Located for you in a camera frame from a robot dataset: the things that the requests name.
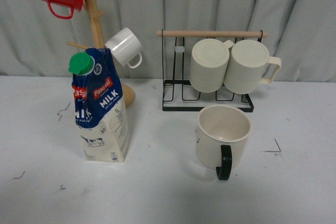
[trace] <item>milk carton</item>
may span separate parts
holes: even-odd
[[[128,121],[110,49],[89,48],[70,60],[75,120],[88,160],[124,162]]]

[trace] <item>wooden dowel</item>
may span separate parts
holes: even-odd
[[[158,37],[236,37],[236,38],[261,38],[261,31],[178,31],[164,30],[157,31]],[[267,38],[268,33],[262,32],[262,37]]]
[[[90,19],[91,31],[93,42],[96,48],[103,48],[105,46],[105,41],[103,38],[103,33],[101,29],[100,20],[94,20],[97,17],[98,7],[97,7],[97,0],[85,0],[87,12]]]
[[[81,48],[81,49],[87,49],[87,48],[89,48],[88,46],[85,46],[83,44],[74,43],[72,41],[68,41],[67,44],[70,45],[70,46],[73,46],[73,47]]]

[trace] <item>bottle cap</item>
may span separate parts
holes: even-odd
[[[69,72],[83,75],[87,74],[93,67],[93,59],[86,52],[79,52],[73,55],[69,62]]]

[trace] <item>wooden base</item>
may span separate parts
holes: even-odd
[[[131,89],[129,86],[122,84],[122,93],[124,95],[124,100],[125,100],[125,106],[126,108],[130,106],[134,99],[135,99],[135,93],[133,89]]]

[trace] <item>white backdrop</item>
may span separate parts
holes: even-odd
[[[336,82],[336,0],[97,0],[105,40],[129,27],[143,44],[136,69],[117,65],[120,77],[160,78],[165,30],[263,30],[262,42],[282,59],[276,80]],[[0,74],[71,76],[68,40],[93,46],[86,12],[54,17],[41,0],[0,0]],[[186,45],[189,53],[193,43]],[[166,40],[166,49],[173,41]]]

